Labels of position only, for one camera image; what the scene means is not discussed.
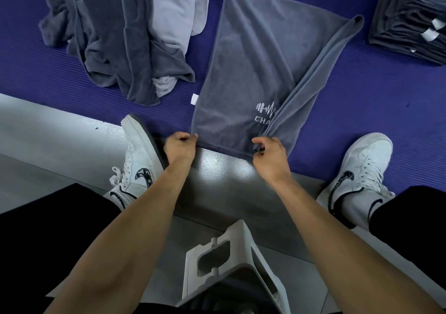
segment gray floor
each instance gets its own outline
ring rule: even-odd
[[[0,95],[0,139],[0,212],[73,182],[104,193],[110,188],[111,167],[122,166],[126,149],[119,126],[4,95]],[[306,176],[294,177],[313,196],[324,184]],[[142,301],[178,302],[186,252],[241,218],[285,285],[292,313],[337,311],[276,194],[248,162],[208,150],[197,153],[163,255]],[[355,232],[446,307],[446,291],[369,233]]]

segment dark gray towel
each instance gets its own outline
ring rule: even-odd
[[[249,159],[251,138],[265,135],[278,137],[289,154],[363,23],[292,0],[224,0],[192,119],[199,145]]]
[[[372,45],[446,63],[446,0],[379,0],[370,28]]]
[[[118,82],[128,100],[159,103],[152,78],[195,81],[177,48],[165,46],[150,26],[153,0],[46,0],[50,13],[39,24],[47,46],[70,40],[76,55],[99,86]]]

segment white plastic object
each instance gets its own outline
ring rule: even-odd
[[[200,259],[227,242],[230,245],[229,259],[222,265],[216,259],[216,266],[213,266],[210,272],[204,274],[199,269]],[[285,287],[271,271],[243,220],[239,220],[228,227],[226,232],[220,237],[212,238],[210,243],[204,246],[198,245],[186,253],[182,299],[186,299],[199,288],[205,290],[211,284],[224,279],[237,269],[246,267],[247,264],[253,268],[260,282],[270,295],[271,300],[276,303],[282,314],[290,314]]]

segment hand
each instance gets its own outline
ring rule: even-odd
[[[168,137],[164,145],[164,152],[167,155],[169,164],[183,159],[191,165],[195,158],[197,140],[197,134],[191,136],[186,132],[175,132]]]
[[[285,147],[278,138],[257,137],[253,143],[261,144],[264,151],[257,152],[253,164],[260,176],[272,187],[276,182],[292,179]]]

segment ribbed mat surface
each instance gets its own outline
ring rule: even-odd
[[[424,184],[446,191],[446,67],[367,46],[377,0],[298,1],[347,18],[363,14],[366,25],[320,93],[289,157],[292,171],[332,179],[351,143],[382,132],[394,143],[385,174],[390,190]],[[190,99],[206,77],[222,2],[210,0],[206,28],[190,41],[187,61],[197,82],[181,82],[160,105],[147,108],[128,102],[119,89],[95,86],[64,48],[43,44],[37,23],[48,10],[44,0],[0,0],[0,93],[114,124],[137,113],[162,136],[188,131]]]

